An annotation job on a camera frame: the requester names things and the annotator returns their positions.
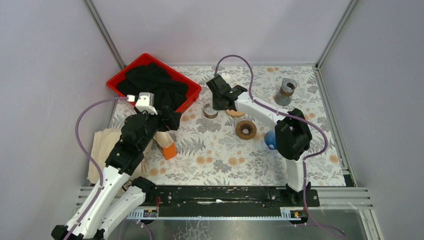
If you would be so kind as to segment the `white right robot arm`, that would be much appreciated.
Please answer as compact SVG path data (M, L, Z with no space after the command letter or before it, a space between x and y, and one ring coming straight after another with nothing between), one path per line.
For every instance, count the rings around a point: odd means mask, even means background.
M243 112L273 130L279 154L286 160L288 170L287 201L293 206L301 205L307 194L304 190L306 174L301 158L310 148L312 133L304 120L302 111L293 110L277 113L276 109L260 99L252 99L245 87L231 87L221 75L216 75L206 83L212 93L214 110L234 110Z

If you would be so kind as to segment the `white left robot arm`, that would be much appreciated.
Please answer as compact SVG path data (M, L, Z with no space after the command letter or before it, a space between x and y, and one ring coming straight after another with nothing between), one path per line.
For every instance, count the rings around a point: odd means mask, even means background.
M155 184L137 177L127 191L112 203L144 159L144 151L157 133L176 131L182 113L163 106L156 114L139 110L128 116L120 129L119 140L105 161L100 178L77 213L51 232L55 240L106 240L111 232L137 206L155 200Z

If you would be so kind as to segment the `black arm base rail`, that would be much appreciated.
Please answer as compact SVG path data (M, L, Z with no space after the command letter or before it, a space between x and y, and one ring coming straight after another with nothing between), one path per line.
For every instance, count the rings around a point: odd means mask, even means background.
M160 218L281 217L283 210L293 210L301 219L306 207L320 206L320 199L310 184L300 192L287 185L156 185L141 206L158 211Z

